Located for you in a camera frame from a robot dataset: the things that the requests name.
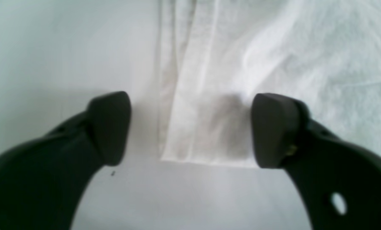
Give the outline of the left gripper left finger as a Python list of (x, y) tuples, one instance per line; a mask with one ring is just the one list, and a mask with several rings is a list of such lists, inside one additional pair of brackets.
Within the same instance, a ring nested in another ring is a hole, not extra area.
[(128, 94), (108, 93), (0, 154), (0, 230), (69, 230), (92, 177), (122, 162), (130, 119)]

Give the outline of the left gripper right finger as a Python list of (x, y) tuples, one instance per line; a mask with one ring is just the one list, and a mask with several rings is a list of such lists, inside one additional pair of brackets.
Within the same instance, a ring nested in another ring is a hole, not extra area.
[(381, 157), (311, 119), (306, 104), (256, 94), (251, 128), (260, 168), (283, 169), (313, 230), (381, 230)]

